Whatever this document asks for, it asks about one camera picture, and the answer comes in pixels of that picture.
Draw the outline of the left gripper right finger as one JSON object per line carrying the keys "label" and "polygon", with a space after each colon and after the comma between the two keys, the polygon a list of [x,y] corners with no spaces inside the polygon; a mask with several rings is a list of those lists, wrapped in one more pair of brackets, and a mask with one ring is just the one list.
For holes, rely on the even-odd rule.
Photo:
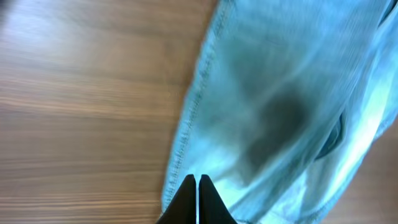
{"label": "left gripper right finger", "polygon": [[199,182],[199,224],[237,224],[208,175]]}

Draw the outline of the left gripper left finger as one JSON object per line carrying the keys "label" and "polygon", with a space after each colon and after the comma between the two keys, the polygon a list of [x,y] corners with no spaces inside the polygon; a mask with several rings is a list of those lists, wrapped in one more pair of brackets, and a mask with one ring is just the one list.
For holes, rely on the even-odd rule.
{"label": "left gripper left finger", "polygon": [[156,224],[196,224],[196,181],[187,175]]}

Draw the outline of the light blue denim shorts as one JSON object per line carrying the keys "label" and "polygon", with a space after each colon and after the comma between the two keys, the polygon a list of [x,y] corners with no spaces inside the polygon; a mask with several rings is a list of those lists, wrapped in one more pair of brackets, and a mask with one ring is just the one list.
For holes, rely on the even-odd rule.
{"label": "light blue denim shorts", "polygon": [[396,116],[396,1],[220,1],[162,209],[206,174],[239,223],[319,223]]}

